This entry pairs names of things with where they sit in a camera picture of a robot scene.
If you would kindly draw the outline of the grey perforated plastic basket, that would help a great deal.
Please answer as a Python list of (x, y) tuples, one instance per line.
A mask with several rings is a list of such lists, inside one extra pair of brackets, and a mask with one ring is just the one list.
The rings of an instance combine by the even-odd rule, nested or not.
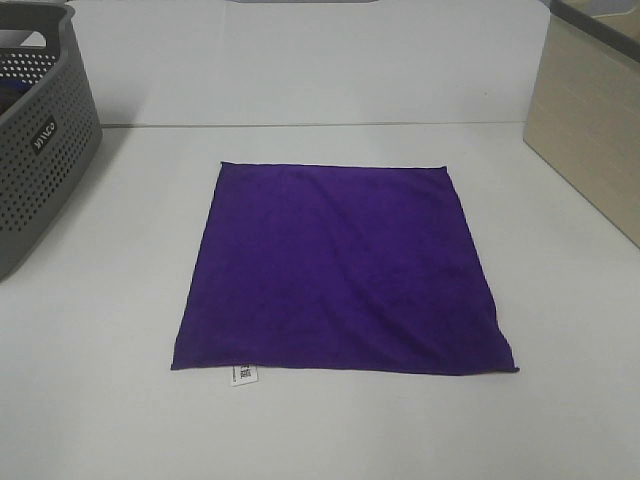
[(1, 27), (44, 44), (4, 47), (1, 79), (31, 88), (1, 114), (1, 275), (8, 277), (63, 209), (92, 162), (102, 128), (66, 4), (5, 1)]

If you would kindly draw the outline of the dark cloth inside basket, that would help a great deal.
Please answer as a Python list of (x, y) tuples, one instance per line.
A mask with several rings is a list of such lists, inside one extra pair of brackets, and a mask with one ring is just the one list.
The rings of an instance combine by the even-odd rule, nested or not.
[(31, 85), (21, 79), (2, 78), (0, 80), (0, 113), (9, 110), (30, 90)]

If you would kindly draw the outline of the purple microfiber towel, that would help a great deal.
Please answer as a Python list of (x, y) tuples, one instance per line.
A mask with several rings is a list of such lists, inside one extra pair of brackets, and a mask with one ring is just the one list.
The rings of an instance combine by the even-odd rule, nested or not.
[(516, 372), (448, 170), (223, 163), (171, 367), (240, 365)]

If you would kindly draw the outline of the beige storage box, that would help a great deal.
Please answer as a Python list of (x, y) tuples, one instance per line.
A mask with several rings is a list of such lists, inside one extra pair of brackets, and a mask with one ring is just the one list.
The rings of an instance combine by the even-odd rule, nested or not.
[(639, 4), (553, 1), (523, 133), (632, 243), (639, 241)]

